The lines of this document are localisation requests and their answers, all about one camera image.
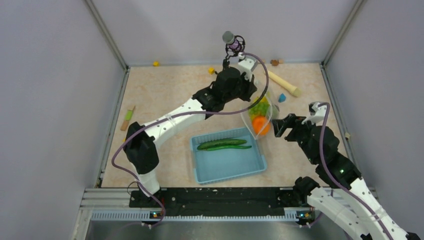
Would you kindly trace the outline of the green cucumber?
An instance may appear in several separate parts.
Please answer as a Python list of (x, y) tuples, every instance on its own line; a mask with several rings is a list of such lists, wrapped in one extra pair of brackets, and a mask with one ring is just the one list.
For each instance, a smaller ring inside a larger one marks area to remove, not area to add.
[(207, 150), (209, 148), (222, 147), (222, 146), (238, 146), (238, 145), (243, 145), (246, 143), (247, 143), (247, 140), (245, 139), (225, 138), (225, 139), (218, 139), (218, 140), (203, 142), (197, 147), (197, 150)]

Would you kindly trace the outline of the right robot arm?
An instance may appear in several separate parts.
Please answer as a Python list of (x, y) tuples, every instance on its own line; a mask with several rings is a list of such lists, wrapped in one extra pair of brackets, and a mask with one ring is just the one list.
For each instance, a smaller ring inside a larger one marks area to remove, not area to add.
[(293, 200), (308, 204), (326, 215), (352, 240), (418, 240), (418, 234), (401, 228), (369, 190), (353, 162), (338, 151), (339, 139), (327, 126), (328, 114), (301, 117), (289, 114), (272, 120), (274, 135), (295, 142), (306, 155), (316, 173), (348, 204), (343, 206), (310, 177), (295, 182)]

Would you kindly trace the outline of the clear dotted zip bag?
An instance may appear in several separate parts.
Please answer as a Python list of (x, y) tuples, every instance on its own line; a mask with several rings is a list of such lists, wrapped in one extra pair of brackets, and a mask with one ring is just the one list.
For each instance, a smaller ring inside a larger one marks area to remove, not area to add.
[(271, 83), (269, 82), (268, 89), (259, 103), (240, 115), (252, 137), (258, 140), (272, 132), (273, 125), (271, 121), (277, 119), (279, 114), (280, 108), (275, 101)]

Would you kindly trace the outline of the yellow banana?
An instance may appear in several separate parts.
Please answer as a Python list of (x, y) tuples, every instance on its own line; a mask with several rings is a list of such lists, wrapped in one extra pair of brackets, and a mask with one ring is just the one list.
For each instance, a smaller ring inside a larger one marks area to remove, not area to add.
[[(259, 99), (260, 99), (260, 97), (258, 96), (253, 100), (253, 102), (257, 102)], [(269, 104), (269, 101), (268, 101), (267, 97), (264, 96), (260, 99), (259, 103)]]

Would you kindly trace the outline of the blue plastic basket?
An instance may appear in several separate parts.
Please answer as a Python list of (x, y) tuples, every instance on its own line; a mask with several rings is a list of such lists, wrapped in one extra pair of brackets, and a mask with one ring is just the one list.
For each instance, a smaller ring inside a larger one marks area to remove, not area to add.
[[(198, 150), (205, 142), (221, 139), (245, 140), (248, 149)], [(196, 135), (189, 140), (194, 179), (200, 185), (244, 178), (264, 172), (267, 161), (256, 139), (246, 127)]]

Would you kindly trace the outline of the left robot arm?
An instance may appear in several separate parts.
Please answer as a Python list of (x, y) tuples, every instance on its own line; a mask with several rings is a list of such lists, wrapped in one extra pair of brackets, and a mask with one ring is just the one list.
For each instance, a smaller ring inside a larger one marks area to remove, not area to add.
[(155, 168), (159, 164), (158, 150), (170, 137), (190, 125), (213, 115), (225, 115), (225, 104), (240, 99), (249, 102), (257, 91), (253, 66), (226, 66), (207, 87), (197, 91), (184, 104), (170, 113), (146, 124), (133, 122), (127, 129), (122, 147), (134, 167), (134, 176), (142, 191), (141, 200), (149, 207), (160, 202), (160, 185)]

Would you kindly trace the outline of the green grapes bunch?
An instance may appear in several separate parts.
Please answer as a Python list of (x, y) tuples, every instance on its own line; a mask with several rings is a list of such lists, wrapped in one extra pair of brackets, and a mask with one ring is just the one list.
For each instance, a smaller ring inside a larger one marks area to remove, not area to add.
[(258, 103), (254, 107), (248, 110), (248, 116), (251, 121), (256, 117), (266, 117), (270, 104)]

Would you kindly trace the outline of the orange fruit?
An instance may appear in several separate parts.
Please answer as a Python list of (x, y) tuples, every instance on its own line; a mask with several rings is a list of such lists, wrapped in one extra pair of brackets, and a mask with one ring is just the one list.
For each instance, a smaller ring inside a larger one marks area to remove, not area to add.
[(269, 119), (265, 116), (256, 116), (252, 120), (253, 131), (256, 135), (265, 136), (270, 131)]

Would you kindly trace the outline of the thin green chili pepper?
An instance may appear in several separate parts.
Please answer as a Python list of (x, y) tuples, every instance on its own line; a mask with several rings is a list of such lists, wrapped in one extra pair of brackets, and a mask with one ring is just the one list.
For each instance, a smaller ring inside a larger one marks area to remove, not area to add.
[(242, 145), (222, 145), (222, 146), (215, 146), (207, 148), (206, 151), (219, 151), (219, 150), (227, 150), (227, 149), (236, 149), (236, 150), (246, 150), (251, 149), (251, 145), (242, 146)]

